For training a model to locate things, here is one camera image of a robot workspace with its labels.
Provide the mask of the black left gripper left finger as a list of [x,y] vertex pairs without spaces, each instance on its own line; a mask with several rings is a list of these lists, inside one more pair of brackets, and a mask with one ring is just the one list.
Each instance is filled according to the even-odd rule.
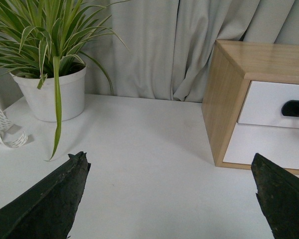
[[0,209],[0,239],[66,239],[91,164],[86,153],[69,160]]

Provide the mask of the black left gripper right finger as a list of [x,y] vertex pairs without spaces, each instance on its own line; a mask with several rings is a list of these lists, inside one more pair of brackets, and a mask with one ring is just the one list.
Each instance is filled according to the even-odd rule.
[[251,170],[274,238],[299,239],[299,178],[258,153]]

